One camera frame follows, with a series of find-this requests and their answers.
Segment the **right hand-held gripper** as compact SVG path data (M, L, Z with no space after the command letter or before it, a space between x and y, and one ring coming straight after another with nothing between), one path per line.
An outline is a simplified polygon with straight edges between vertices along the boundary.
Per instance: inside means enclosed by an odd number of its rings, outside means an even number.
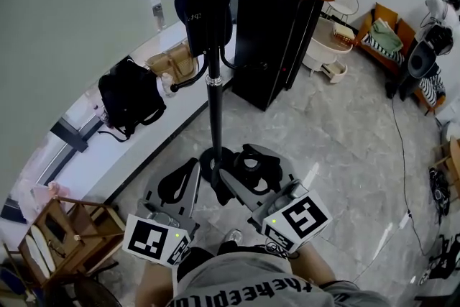
M253 211L249 219L256 230L288 253L293 253L319 235L332 222L332 216L318 193L294 180L290 162L266 147L244 144L242 183L220 169L222 181L231 193ZM268 188L283 188L279 193L255 193L263 180Z

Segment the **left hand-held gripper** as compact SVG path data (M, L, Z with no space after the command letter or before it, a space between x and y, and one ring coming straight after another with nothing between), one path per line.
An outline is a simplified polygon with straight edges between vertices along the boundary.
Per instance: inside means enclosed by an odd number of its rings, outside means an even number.
M122 249L166 267L180 263L200 225L193 219L201 165L192 157L162 166L148 180L136 214L128 215Z

